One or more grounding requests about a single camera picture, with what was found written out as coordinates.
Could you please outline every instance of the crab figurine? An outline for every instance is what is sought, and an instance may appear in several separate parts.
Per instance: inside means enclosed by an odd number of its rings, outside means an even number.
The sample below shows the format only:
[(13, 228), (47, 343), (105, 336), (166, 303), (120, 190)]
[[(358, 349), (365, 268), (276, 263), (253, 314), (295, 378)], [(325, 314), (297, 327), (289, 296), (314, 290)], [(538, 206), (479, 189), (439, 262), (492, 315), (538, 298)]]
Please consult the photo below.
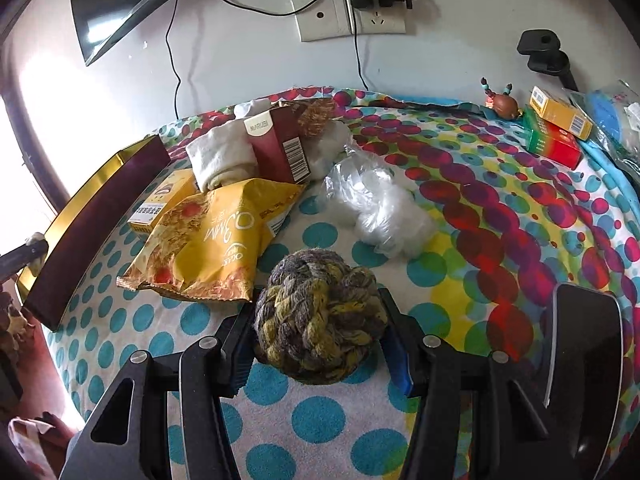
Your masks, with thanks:
[(520, 109), (518, 108), (518, 102), (511, 97), (511, 90), (513, 85), (509, 83), (501, 94), (493, 92), (486, 79), (483, 77), (480, 80), (484, 93), (487, 95), (485, 106), (491, 108), (498, 117), (506, 121), (513, 121), (520, 116)]

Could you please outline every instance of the white towel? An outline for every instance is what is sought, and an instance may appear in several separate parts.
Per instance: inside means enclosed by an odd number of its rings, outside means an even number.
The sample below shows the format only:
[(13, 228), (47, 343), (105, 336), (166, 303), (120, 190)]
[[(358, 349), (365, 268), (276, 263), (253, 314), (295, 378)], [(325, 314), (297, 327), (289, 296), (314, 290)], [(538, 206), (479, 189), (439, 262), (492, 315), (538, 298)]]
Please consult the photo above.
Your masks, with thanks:
[(201, 192), (228, 186), (258, 174), (244, 120), (235, 119), (193, 140), (185, 148)]

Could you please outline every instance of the knitted yarn ball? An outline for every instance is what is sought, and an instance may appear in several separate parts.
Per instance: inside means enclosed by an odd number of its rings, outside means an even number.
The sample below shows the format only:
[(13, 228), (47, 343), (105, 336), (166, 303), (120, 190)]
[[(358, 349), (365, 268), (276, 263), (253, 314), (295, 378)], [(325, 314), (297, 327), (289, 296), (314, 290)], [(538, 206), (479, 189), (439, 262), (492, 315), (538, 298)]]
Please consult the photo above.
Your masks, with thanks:
[(386, 321), (369, 269), (304, 249), (275, 266), (258, 298), (257, 358), (301, 383), (337, 383), (367, 357)]

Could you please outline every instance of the barcode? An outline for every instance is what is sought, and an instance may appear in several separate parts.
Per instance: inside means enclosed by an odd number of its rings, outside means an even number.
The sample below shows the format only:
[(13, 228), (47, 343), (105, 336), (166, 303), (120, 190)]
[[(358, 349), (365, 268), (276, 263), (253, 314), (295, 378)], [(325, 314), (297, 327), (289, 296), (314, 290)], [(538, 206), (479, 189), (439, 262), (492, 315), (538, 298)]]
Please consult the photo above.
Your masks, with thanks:
[(283, 142), (282, 147), (285, 155), (287, 155), (293, 180), (297, 184), (309, 175), (309, 166), (306, 164), (305, 152), (302, 150), (300, 137)]
[(289, 207), (287, 207), (278, 216), (274, 216), (271, 220), (267, 220), (267, 222), (266, 222), (267, 227), (270, 229), (271, 234), (273, 235), (274, 238), (275, 238), (276, 234), (278, 234), (278, 232), (280, 232), (280, 229), (282, 229), (282, 224), (284, 224), (284, 221), (287, 219), (287, 215), (291, 211), (292, 207), (293, 207), (293, 204), (290, 205)]
[(545, 105), (546, 96), (540, 90), (538, 90), (538, 88), (533, 89), (532, 97), (533, 100), (537, 102), (541, 107)]
[(569, 131), (574, 135), (580, 135), (580, 132), (584, 128), (584, 119), (580, 116), (574, 115), (574, 120), (571, 121)]

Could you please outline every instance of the yellow snack bag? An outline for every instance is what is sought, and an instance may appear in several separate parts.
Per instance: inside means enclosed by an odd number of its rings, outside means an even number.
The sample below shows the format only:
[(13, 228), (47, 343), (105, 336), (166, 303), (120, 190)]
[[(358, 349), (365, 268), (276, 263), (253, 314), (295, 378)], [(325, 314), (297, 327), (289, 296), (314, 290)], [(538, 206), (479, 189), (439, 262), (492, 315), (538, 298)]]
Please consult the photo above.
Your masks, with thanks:
[(258, 256), (303, 189), (252, 178), (182, 200), (162, 216), (118, 286), (176, 300), (250, 300)]

